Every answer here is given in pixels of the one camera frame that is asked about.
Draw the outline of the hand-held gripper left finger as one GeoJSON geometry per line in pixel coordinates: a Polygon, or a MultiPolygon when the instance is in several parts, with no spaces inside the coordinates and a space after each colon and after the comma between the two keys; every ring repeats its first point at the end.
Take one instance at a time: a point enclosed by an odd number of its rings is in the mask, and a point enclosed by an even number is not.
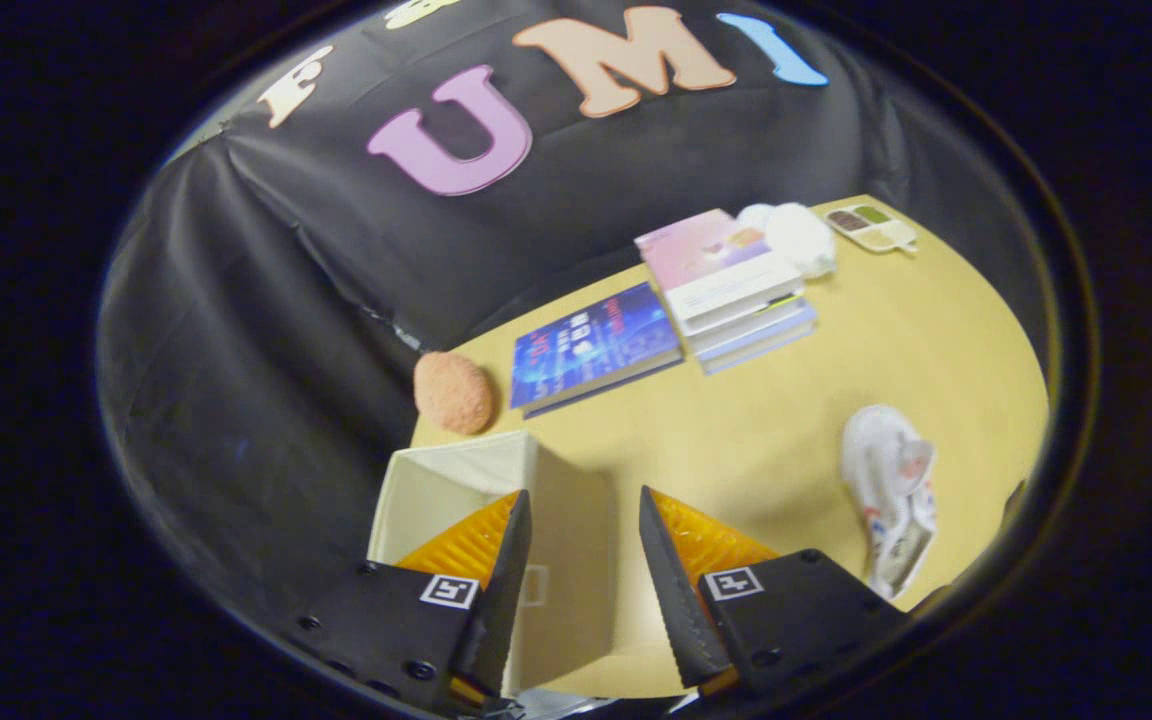
{"type": "Polygon", "coordinates": [[[285,617],[300,650],[392,700],[440,717],[506,705],[505,675],[532,537],[518,488],[394,564],[358,562],[285,617]]]}

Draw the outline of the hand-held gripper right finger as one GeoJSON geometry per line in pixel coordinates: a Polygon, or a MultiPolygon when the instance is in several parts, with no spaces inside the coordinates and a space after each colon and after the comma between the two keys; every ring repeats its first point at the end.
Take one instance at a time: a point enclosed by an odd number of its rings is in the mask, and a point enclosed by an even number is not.
{"type": "Polygon", "coordinates": [[[641,488],[639,535],[680,679],[703,697],[820,682],[908,624],[823,551],[778,553],[658,488],[641,488]]]}

